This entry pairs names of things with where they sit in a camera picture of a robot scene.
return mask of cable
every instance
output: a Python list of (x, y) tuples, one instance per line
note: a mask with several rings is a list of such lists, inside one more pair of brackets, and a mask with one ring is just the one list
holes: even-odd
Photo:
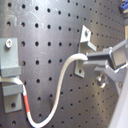
[[(23, 96), (24, 96), (24, 103), (25, 103), (25, 107), (26, 107), (26, 113), (27, 113), (27, 117), (28, 120), (30, 122), (30, 124), (35, 127), (35, 128), (41, 128), (44, 127), (45, 125), (47, 125), (49, 123), (49, 121), (53, 118), (58, 103), (59, 103), (59, 97), (60, 97), (60, 91), (61, 91), (61, 85), (62, 85), (62, 81), (63, 81), (63, 77), (65, 74), (65, 71), (67, 69), (67, 67), (69, 66), (70, 63), (72, 63), (75, 60), (82, 60), (82, 61), (86, 61), (88, 60), (87, 56), (82, 54), (82, 53), (78, 53), (78, 54), (74, 54), (72, 56), (70, 56), (66, 62), (64, 63), (61, 73), (60, 73), (60, 77), (59, 77), (59, 81), (58, 81), (58, 86), (57, 86), (57, 92), (56, 92), (56, 97), (55, 97), (55, 102), (53, 105), (53, 108), (49, 114), (49, 116), (41, 123), (35, 123), (31, 117), (31, 113), (30, 113), (30, 109), (29, 109), (29, 103), (28, 103), (28, 98), (27, 98), (27, 91), (25, 86), (23, 85)], [(0, 82), (9, 82), (9, 83), (15, 83), (15, 84), (23, 84), (21, 80), (17, 79), (17, 78), (1, 78), (0, 77)]]

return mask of metal bracket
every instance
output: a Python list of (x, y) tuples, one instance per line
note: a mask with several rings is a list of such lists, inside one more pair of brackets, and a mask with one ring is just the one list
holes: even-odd
[(100, 88), (104, 88), (106, 84), (110, 84), (120, 95), (121, 88), (119, 88), (118, 85), (124, 81), (126, 71), (122, 72), (122, 70), (120, 70), (118, 73), (115, 73), (114, 70), (109, 67), (107, 60), (86, 61), (83, 63), (83, 68), (88, 72), (89, 77), (95, 79), (96, 84)]
[[(90, 42), (90, 40), (91, 31), (83, 25), (78, 53), (87, 54), (97, 50), (97, 48)], [(75, 74), (83, 78), (85, 72), (82, 68), (82, 64), (82, 61), (76, 61)]]
[[(18, 41), (16, 38), (0, 39), (0, 75), (2, 78), (21, 75), (18, 64)], [(22, 109), (21, 93), (23, 85), (10, 85), (2, 83), (5, 112)]]

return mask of gray pegboard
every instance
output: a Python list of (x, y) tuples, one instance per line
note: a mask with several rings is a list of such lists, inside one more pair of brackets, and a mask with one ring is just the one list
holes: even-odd
[[(65, 60), (77, 53), (82, 25), (92, 31), (98, 51), (124, 39), (120, 0), (0, 0), (0, 37), (18, 38), (20, 77), (26, 84), (32, 117), (43, 121), (51, 111)], [(45, 128), (108, 127), (117, 93), (98, 88), (87, 73), (74, 75), (72, 63), (64, 77), (59, 106)], [(0, 127), (31, 128), (24, 104), (5, 114), (0, 86)]]

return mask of metal clamp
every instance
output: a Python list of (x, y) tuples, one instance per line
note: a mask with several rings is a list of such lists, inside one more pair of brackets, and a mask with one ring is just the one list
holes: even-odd
[[(91, 31), (83, 25), (78, 53), (87, 54), (89, 52), (96, 51), (96, 47), (90, 42), (90, 40)], [(83, 78), (85, 72), (82, 68), (82, 64), (82, 61), (76, 61), (75, 74)]]
[[(0, 75), (2, 78), (18, 77), (21, 67), (18, 64), (18, 41), (16, 38), (0, 39)], [(21, 93), (23, 85), (10, 85), (2, 83), (5, 112), (22, 109)]]
[(101, 88), (106, 84), (114, 85), (112, 88), (120, 94), (128, 65), (128, 40), (87, 56), (88, 61), (83, 63), (83, 68), (88, 76), (95, 78), (96, 84)]

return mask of metal plate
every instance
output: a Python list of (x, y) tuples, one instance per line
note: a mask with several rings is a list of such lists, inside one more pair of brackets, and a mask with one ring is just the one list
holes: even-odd
[[(64, 61), (77, 53), (83, 25), (92, 32), (98, 51), (124, 39), (120, 0), (0, 0), (0, 37), (18, 38), (21, 80), (26, 84), (32, 117), (43, 121), (54, 103)], [(72, 63), (64, 77), (59, 106), (45, 128), (108, 127), (117, 93), (100, 89), (94, 80), (74, 75)], [(25, 110), (5, 114), (0, 88), (0, 127), (31, 128)]]

